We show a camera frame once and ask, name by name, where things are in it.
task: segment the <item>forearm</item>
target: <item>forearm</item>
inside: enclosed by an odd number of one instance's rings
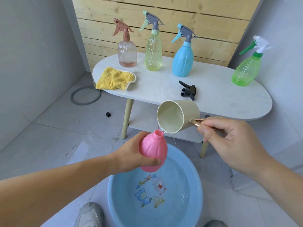
[[[0,226],[40,226],[118,172],[119,164],[110,154],[0,181]]]
[[[303,177],[271,159],[254,180],[299,226],[303,226]]]

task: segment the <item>green spray bottle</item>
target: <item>green spray bottle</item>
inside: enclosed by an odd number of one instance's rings
[[[162,65],[162,44],[159,35],[159,25],[165,25],[162,21],[155,15],[143,11],[145,15],[145,21],[140,29],[142,31],[148,24],[153,24],[151,30],[151,36],[147,40],[146,53],[145,53],[145,67],[150,71],[157,71]]]
[[[269,42],[262,37],[254,36],[252,44],[239,54],[242,55],[248,50],[258,48],[251,57],[248,57],[236,68],[232,75],[232,82],[238,86],[247,86],[259,73],[261,57],[265,50],[271,48]]]

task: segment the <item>tile floor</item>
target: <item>tile floor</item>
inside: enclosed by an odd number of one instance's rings
[[[92,105],[72,104],[71,92],[87,84],[92,84],[90,75],[83,76],[0,152],[0,180],[106,155],[138,133],[129,128],[127,139],[120,139],[124,98],[102,91],[100,100]],[[84,102],[95,95],[93,90],[83,90],[75,99]],[[112,115],[109,118],[105,116],[107,111]],[[231,169],[211,146],[202,160],[199,158],[201,144],[169,137],[167,141],[181,149],[199,172],[204,199],[197,226],[211,219],[220,219],[229,227],[297,226],[274,202],[234,191]],[[108,178],[68,204],[43,227],[73,227],[79,209],[89,201],[103,207],[106,226],[115,226],[108,210],[107,184]]]

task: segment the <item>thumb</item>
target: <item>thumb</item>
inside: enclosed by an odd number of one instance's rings
[[[198,132],[203,134],[203,136],[210,142],[210,144],[217,150],[225,145],[224,138],[219,136],[213,129],[209,126],[200,125],[197,128]]]
[[[142,156],[140,163],[141,166],[158,166],[161,164],[161,160]]]

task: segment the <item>cartoon print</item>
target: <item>cartoon print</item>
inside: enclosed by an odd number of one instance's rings
[[[157,208],[159,205],[161,205],[164,202],[165,202],[165,200],[163,198],[159,198],[158,196],[157,197],[154,196],[154,208]]]
[[[136,193],[136,197],[141,202],[141,207],[152,202],[152,198],[147,197],[147,194],[144,189],[139,190],[139,192]]]
[[[157,179],[153,180],[152,184],[154,185],[154,188],[160,195],[166,191],[162,177],[157,177]]]
[[[148,175],[146,178],[144,178],[142,181],[139,182],[139,185],[137,185],[136,189],[139,189],[140,186],[144,185],[144,183],[146,183],[147,181],[149,181],[152,178],[157,177],[155,174],[153,175]]]

